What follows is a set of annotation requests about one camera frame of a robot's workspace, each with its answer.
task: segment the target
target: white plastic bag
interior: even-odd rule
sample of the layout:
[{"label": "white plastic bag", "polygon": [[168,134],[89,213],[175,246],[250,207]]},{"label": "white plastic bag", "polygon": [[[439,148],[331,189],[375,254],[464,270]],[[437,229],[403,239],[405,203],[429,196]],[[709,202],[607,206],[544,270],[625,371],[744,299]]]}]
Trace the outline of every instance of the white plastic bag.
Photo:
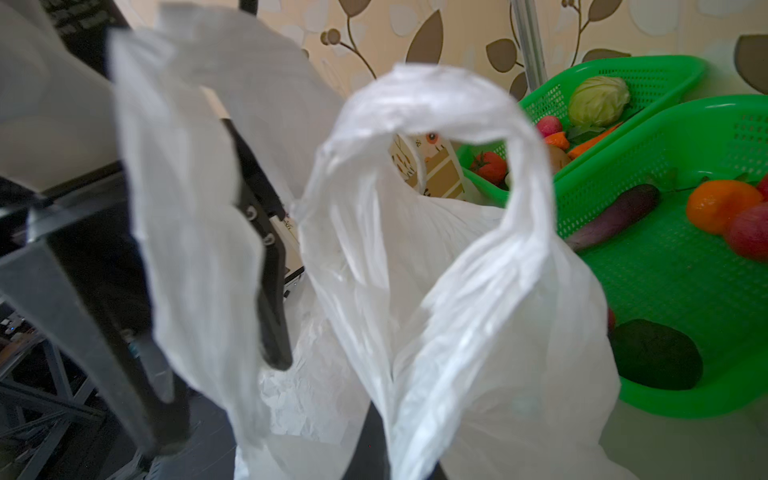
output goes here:
[{"label": "white plastic bag", "polygon": [[[426,131],[504,139],[507,210],[408,188],[386,147]],[[318,150],[294,210],[301,254],[381,413],[392,478],[426,477],[451,444],[452,480],[633,478],[598,445],[619,390],[607,307],[555,234],[552,197],[530,121],[457,68],[396,67],[347,101]]]},{"label": "white plastic bag", "polygon": [[309,284],[285,305],[293,366],[264,365],[255,308],[263,244],[234,206],[233,145],[200,86],[216,91],[287,204],[341,99],[294,43],[232,9],[165,6],[155,30],[114,34],[111,60],[157,344],[226,409],[251,478],[337,480],[370,398]]}]

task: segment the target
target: brown leaf pattern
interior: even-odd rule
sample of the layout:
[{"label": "brown leaf pattern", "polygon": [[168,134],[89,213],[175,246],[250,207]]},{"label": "brown leaf pattern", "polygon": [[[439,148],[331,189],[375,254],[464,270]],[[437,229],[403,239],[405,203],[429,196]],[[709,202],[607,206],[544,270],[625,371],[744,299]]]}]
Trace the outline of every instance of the brown leaf pattern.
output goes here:
[{"label": "brown leaf pattern", "polygon": [[614,14],[621,5],[621,0],[594,0],[589,5],[589,21],[599,22]]},{"label": "brown leaf pattern", "polygon": [[590,60],[598,60],[599,58],[623,58],[631,57],[628,53],[620,51],[609,50],[608,48],[592,48],[590,51],[584,54],[584,58],[581,59],[581,63]]},{"label": "brown leaf pattern", "polygon": [[371,0],[339,0],[341,8],[348,17],[360,15],[370,2]]},{"label": "brown leaf pattern", "polygon": [[768,94],[768,35],[741,35],[733,52],[741,78],[762,94]]},{"label": "brown leaf pattern", "polygon": [[518,49],[509,38],[500,38],[485,46],[485,53],[491,66],[501,73],[508,72],[518,60]]},{"label": "brown leaf pattern", "polygon": [[416,32],[406,55],[407,62],[438,63],[442,54],[442,16],[435,10]]},{"label": "brown leaf pattern", "polygon": [[512,81],[512,85],[509,86],[509,94],[515,97],[518,101],[522,100],[525,96],[525,92],[528,90],[528,79],[525,77],[525,72],[518,74]]}]

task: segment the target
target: eggplant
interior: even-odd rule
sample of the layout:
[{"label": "eggplant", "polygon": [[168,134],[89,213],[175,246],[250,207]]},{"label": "eggplant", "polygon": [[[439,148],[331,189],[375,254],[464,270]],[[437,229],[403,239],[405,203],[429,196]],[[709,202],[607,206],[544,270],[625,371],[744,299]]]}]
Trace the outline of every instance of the eggplant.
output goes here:
[{"label": "eggplant", "polygon": [[574,251],[599,245],[635,224],[659,204],[661,192],[649,184],[637,185],[623,192],[608,208],[565,239]]}]

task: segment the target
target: orange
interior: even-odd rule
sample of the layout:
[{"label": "orange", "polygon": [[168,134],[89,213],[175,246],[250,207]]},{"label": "orange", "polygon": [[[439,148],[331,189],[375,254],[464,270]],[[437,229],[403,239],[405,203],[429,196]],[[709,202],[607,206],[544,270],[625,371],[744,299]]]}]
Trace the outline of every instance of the orange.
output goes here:
[{"label": "orange", "polygon": [[752,185],[737,180],[704,182],[688,197],[685,214],[696,227],[722,235],[736,215],[763,201]]}]

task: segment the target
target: red fruit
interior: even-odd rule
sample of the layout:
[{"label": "red fruit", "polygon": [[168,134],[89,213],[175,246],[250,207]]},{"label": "red fruit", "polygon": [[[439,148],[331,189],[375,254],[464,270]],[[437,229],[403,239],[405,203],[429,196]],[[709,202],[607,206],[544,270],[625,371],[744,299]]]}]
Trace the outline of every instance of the red fruit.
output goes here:
[{"label": "red fruit", "polygon": [[608,307],[608,333],[613,332],[615,327],[616,327],[616,315],[614,315],[614,311],[611,310],[610,307]]},{"label": "red fruit", "polygon": [[737,255],[768,263],[768,203],[740,213],[728,228],[725,241]]},{"label": "red fruit", "polygon": [[763,194],[763,201],[768,201],[768,174],[757,184],[757,191]]},{"label": "red fruit", "polygon": [[552,134],[563,131],[563,124],[560,123],[560,120],[558,120],[557,117],[547,115],[538,121],[536,128],[541,132],[541,136],[546,138]]},{"label": "red fruit", "polygon": [[477,156],[472,165],[469,166],[469,170],[492,184],[498,185],[504,181],[504,177],[507,175],[507,161],[492,151],[486,151]]}]

